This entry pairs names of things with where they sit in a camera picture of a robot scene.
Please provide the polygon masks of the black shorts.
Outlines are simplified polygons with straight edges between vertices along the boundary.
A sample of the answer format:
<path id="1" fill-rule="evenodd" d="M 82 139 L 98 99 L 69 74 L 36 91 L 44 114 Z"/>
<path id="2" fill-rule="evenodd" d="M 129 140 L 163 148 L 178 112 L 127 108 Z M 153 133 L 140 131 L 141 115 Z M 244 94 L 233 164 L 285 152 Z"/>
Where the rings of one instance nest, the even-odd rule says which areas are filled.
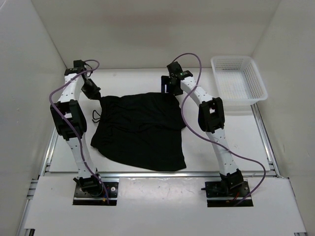
<path id="1" fill-rule="evenodd" d="M 124 165 L 158 172 L 187 167 L 182 150 L 186 127 L 177 98 L 168 93 L 106 96 L 91 146 Z"/>

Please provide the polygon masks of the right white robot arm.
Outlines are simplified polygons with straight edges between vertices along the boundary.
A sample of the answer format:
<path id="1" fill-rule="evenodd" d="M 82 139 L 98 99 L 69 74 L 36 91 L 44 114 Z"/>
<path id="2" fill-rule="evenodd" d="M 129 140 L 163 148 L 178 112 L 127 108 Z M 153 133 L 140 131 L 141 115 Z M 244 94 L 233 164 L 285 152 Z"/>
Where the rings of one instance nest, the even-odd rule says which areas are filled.
<path id="1" fill-rule="evenodd" d="M 193 74 L 184 71 L 178 62 L 167 65 L 169 75 L 161 77 L 161 92 L 174 96 L 184 92 L 198 106 L 198 124 L 212 143 L 219 163 L 221 182 L 208 190 L 219 196 L 233 196 L 239 191 L 244 179 L 239 167 L 234 162 L 224 131 L 224 109 L 222 99 L 214 98 L 197 85 Z"/>

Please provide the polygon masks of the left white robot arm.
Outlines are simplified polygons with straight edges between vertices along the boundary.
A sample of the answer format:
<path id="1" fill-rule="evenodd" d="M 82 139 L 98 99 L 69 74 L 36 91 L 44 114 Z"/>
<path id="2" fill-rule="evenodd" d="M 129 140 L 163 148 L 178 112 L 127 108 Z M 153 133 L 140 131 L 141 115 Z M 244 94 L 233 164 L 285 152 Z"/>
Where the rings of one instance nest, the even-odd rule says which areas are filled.
<path id="1" fill-rule="evenodd" d="M 90 100 L 101 98 L 100 87 L 91 79 L 95 69 L 89 62 L 97 61 L 75 60 L 64 72 L 64 85 L 51 92 L 49 102 L 56 131 L 70 147 L 78 168 L 74 181 L 84 193 L 100 197 L 106 195 L 105 187 L 90 157 L 85 137 L 87 121 L 79 104 L 81 93 Z"/>

